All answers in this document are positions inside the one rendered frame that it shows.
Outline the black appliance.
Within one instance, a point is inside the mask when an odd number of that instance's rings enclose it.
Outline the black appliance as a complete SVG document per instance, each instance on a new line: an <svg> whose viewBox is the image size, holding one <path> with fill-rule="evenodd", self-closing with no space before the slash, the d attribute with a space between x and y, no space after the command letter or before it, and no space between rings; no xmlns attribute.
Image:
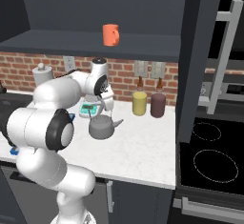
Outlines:
<svg viewBox="0 0 244 224"><path fill-rule="evenodd" d="M31 101L31 95L8 92L0 82L0 132L12 147L14 147L14 144L10 141L7 134L7 123L9 117L16 109L26 108Z"/></svg>

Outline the purple bottle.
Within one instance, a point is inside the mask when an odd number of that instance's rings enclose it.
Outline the purple bottle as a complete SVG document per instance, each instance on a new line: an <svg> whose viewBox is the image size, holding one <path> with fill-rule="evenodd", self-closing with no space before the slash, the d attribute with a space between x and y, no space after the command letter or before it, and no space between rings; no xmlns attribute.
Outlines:
<svg viewBox="0 0 244 224"><path fill-rule="evenodd" d="M158 78L155 93L151 96L151 116L160 118L164 115L166 95L163 93L162 79Z"/></svg>

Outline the dark wall cabinet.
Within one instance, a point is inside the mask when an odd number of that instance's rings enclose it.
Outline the dark wall cabinet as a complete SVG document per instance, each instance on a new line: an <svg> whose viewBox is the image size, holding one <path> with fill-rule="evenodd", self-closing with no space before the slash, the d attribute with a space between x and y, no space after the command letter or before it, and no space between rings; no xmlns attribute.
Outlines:
<svg viewBox="0 0 244 224"><path fill-rule="evenodd" d="M0 51L176 62L185 0L24 0L30 30ZM116 24L117 46L103 45L102 27Z"/></svg>

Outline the grey kettle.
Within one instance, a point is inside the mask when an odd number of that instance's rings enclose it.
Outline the grey kettle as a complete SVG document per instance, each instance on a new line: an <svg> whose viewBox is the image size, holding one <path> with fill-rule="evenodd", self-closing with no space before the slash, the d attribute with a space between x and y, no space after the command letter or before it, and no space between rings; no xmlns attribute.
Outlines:
<svg viewBox="0 0 244 224"><path fill-rule="evenodd" d="M123 122L123 119L113 121L112 118L105 114L98 114L90 118L89 134L93 139L104 140L114 134L114 129Z"/></svg>

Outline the white canister with knob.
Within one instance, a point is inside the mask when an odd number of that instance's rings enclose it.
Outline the white canister with knob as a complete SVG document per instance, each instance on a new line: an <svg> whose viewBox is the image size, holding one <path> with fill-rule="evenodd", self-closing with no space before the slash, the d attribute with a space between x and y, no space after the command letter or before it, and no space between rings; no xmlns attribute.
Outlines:
<svg viewBox="0 0 244 224"><path fill-rule="evenodd" d="M52 67L46 66L44 63L39 63L37 67L32 70L32 74L36 86L53 79Z"/></svg>

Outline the dark base cabinet door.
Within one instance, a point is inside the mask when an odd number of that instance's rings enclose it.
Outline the dark base cabinet door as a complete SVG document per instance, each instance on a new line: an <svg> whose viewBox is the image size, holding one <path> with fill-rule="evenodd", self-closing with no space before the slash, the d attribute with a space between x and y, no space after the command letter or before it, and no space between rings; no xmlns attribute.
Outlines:
<svg viewBox="0 0 244 224"><path fill-rule="evenodd" d="M114 181L110 224L168 224L173 190Z"/></svg>

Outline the black microwave oven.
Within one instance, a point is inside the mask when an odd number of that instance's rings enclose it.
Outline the black microwave oven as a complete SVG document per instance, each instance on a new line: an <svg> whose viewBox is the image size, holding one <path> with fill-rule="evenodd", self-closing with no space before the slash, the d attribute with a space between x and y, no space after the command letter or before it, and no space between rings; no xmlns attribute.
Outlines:
<svg viewBox="0 0 244 224"><path fill-rule="evenodd" d="M233 0L220 0L218 11L229 11L231 8L232 1ZM218 62L218 55L220 52L221 42L223 39L225 28L226 22L216 20L215 27L213 30L211 49L209 53L209 58L212 61L214 61L216 65ZM235 33L234 42L228 63L231 61L238 61L244 66L244 5ZM212 82L213 80L207 83L203 82L200 92L198 105L201 107L205 107L206 110L209 103L209 95ZM231 78L229 81L227 81L224 74L218 100L241 102L244 104L244 78L240 78L238 80L234 80L233 78Z"/></svg>

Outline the white wall outlet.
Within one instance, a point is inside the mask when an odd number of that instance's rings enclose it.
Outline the white wall outlet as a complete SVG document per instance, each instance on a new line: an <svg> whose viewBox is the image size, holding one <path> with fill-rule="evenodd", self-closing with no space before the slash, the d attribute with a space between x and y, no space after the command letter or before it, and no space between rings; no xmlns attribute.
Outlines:
<svg viewBox="0 0 244 224"><path fill-rule="evenodd" d="M75 60L73 56L64 56L63 61L65 65L65 71L71 71L76 69Z"/></svg>

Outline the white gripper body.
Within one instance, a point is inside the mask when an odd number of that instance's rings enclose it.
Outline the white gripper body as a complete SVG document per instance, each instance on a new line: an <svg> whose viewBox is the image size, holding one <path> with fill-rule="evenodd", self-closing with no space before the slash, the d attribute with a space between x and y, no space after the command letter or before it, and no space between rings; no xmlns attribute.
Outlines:
<svg viewBox="0 0 244 224"><path fill-rule="evenodd" d="M106 90L99 95L99 97L103 103L104 110L106 112L111 111L113 109L113 91L112 91L112 88L107 87Z"/></svg>

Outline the yellow bottle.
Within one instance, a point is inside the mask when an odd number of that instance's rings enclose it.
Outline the yellow bottle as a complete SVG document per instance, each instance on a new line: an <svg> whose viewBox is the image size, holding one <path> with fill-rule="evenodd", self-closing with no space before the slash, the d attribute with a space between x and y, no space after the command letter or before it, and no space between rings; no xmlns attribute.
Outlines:
<svg viewBox="0 0 244 224"><path fill-rule="evenodd" d="M146 113L147 94L144 92L142 77L139 77L136 91L132 94L132 112L141 116Z"/></svg>

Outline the orange mug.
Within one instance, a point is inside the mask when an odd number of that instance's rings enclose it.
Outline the orange mug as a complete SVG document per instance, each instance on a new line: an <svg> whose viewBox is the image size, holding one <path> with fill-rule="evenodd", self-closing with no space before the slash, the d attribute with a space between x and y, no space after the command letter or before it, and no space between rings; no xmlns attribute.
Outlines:
<svg viewBox="0 0 244 224"><path fill-rule="evenodd" d="M120 34L116 24L105 24L102 27L103 31L103 45L107 47L114 47L119 44Z"/></svg>

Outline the black hob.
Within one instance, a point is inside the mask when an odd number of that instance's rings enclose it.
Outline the black hob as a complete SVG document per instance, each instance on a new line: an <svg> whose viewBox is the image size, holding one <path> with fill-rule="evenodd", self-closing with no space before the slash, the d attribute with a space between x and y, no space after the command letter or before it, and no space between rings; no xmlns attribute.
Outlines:
<svg viewBox="0 0 244 224"><path fill-rule="evenodd" d="M244 122L197 117L179 169L183 187L244 195Z"/></svg>

